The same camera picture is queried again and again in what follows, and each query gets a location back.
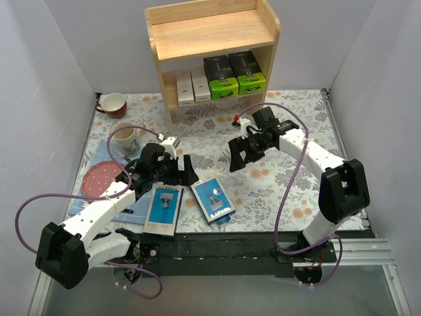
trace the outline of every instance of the black box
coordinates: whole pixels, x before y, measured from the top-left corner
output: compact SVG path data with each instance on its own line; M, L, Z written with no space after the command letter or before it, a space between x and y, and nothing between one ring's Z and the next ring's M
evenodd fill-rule
M228 55L237 76L238 94L263 92L266 78L251 51L242 51Z
M213 100L238 95L238 82L226 55L203 59Z

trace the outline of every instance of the coffee cup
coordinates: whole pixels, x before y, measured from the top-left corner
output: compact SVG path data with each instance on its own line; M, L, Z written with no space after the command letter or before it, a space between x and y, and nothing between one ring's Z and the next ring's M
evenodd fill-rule
M108 94L103 98L101 103L95 106L95 110L106 113L113 119L119 119L127 112L126 97L121 93Z
M132 125L133 124L130 122L119 122L114 126L113 131L125 126ZM122 129L114 134L113 139L120 144L121 148L124 150L127 156L133 157L139 154L139 132L136 130L136 128L127 127Z

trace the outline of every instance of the white box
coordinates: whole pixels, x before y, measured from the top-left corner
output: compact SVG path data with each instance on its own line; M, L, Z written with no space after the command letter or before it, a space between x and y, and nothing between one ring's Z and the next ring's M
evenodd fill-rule
M190 69L190 72L196 102L210 101L211 91L209 90L205 68L203 68L203 66L198 66Z
M190 107L195 104L189 69L177 70L178 106Z

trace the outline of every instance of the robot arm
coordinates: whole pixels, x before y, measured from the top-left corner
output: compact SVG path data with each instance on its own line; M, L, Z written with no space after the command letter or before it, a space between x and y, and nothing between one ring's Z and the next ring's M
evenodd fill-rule
M232 157L231 172L258 161L271 147L299 158L305 135L295 123L290 120L279 122L269 107L254 113L253 118L259 130L251 128L250 120L241 118L236 124L241 128L241 136L228 143ZM297 245L292 248L294 250L331 236L350 216L370 204L364 167L358 160L345 161L309 140L303 165L319 180L320 212L300 232Z
M114 258L134 262L139 257L137 234L119 228L105 237L95 237L117 214L148 192L154 183L190 186L199 180L191 166L190 156L176 157L177 144L177 138L168 138L161 144L146 144L140 158L126 165L132 177L129 190L112 199L92 202L60 225L49 223L41 233L36 267L70 289L98 264ZM121 192L127 185L128 179L122 172L101 196Z

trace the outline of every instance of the product box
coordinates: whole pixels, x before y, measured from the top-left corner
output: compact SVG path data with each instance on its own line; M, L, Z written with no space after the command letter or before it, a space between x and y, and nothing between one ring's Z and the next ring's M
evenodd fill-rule
M209 90L208 80L206 79L203 66L190 69L190 73L196 102L210 101L211 91Z
M195 104L193 86L191 85L190 69L177 70L178 106L190 107Z
M173 236L182 195L182 186L167 186L162 182L153 184L143 232Z
M203 59L213 100L238 95L238 82L226 55Z
M228 221L227 215L235 213L235 207L215 172L208 172L201 176L200 181L194 183L191 189L205 214L208 224L218 221L222 217L225 217Z
M237 76L239 94L263 92L266 78L251 51L242 51L228 55Z

